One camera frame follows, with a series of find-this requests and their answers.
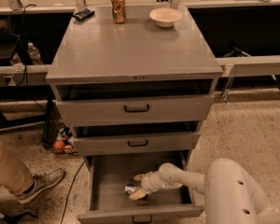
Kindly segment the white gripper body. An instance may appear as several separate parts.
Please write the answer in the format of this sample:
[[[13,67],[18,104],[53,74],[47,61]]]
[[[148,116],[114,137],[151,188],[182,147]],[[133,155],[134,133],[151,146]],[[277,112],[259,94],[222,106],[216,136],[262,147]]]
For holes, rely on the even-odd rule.
[[[141,179],[141,188],[146,194],[151,194],[161,188],[161,178],[158,172],[148,172]]]

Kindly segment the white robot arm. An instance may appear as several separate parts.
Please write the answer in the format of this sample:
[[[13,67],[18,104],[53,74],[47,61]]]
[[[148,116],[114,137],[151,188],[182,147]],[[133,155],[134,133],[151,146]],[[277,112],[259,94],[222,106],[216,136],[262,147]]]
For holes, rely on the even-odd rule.
[[[136,175],[140,185],[129,191],[131,200],[140,200],[160,189],[194,188],[204,196],[206,224],[259,224],[267,195],[259,182],[239,163],[216,159],[204,175],[164,163],[156,172]]]

